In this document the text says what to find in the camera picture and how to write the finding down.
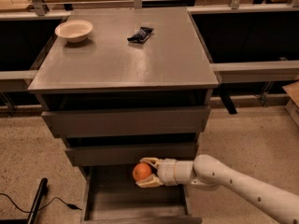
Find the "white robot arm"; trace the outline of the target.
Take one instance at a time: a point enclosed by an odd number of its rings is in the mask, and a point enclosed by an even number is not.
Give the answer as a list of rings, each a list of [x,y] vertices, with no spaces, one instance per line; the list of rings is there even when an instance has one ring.
[[[222,185],[280,224],[299,224],[299,196],[228,167],[202,154],[193,161],[142,158],[133,169],[140,188],[185,185],[212,188]]]

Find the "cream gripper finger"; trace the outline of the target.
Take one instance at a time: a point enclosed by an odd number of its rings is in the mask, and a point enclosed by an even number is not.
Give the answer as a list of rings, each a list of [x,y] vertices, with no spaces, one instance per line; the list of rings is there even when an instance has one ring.
[[[160,164],[160,160],[158,158],[153,158],[153,157],[145,157],[140,160],[141,163],[146,163],[150,165],[151,167],[157,169]]]
[[[162,186],[164,183],[160,180],[160,178],[152,174],[149,177],[146,177],[143,180],[135,182],[140,188],[158,188]]]

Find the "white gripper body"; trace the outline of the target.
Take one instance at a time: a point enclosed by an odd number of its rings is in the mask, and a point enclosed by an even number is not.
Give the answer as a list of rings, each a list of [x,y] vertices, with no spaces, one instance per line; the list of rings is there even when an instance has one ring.
[[[178,184],[175,179],[176,162],[174,159],[159,160],[157,176],[165,186],[176,186]]]

